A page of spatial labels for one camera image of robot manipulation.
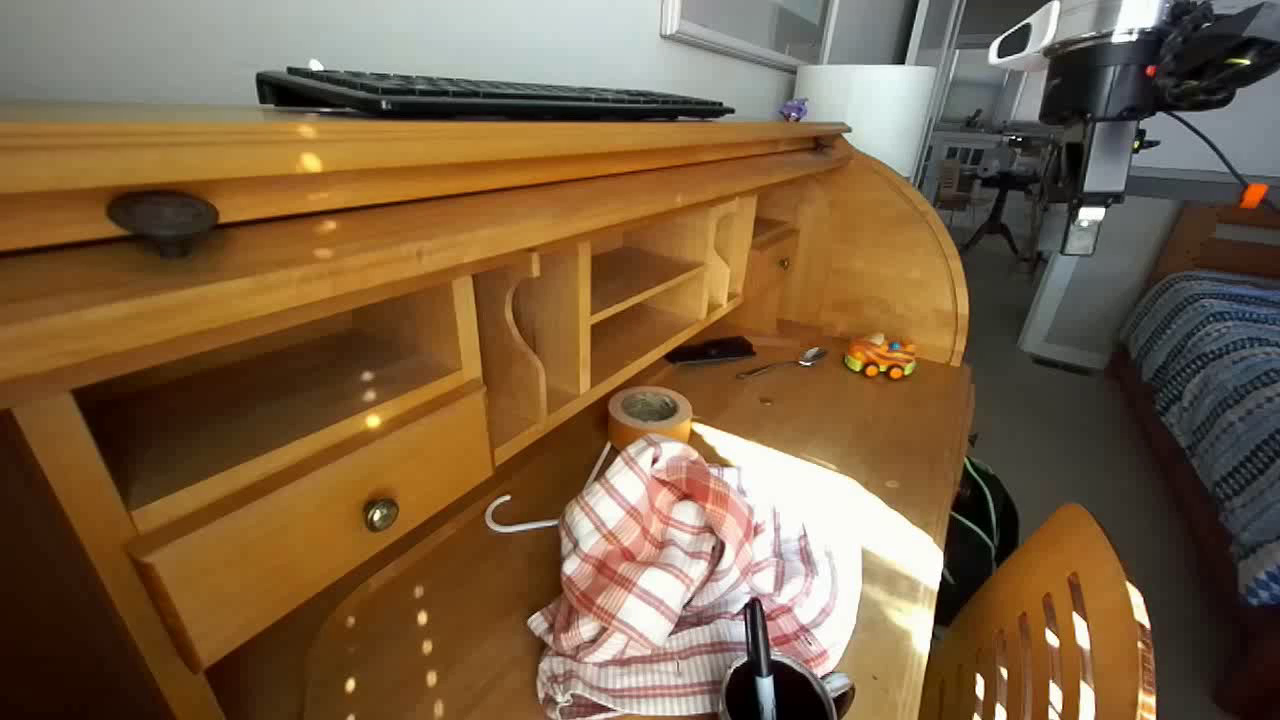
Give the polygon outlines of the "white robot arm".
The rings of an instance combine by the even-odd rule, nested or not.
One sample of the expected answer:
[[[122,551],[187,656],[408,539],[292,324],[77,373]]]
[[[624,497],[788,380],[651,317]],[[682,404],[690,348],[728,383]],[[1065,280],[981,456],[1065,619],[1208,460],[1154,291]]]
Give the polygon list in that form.
[[[1046,0],[989,45],[989,64],[1034,76],[1042,125],[1208,112],[1280,68],[1280,3]]]

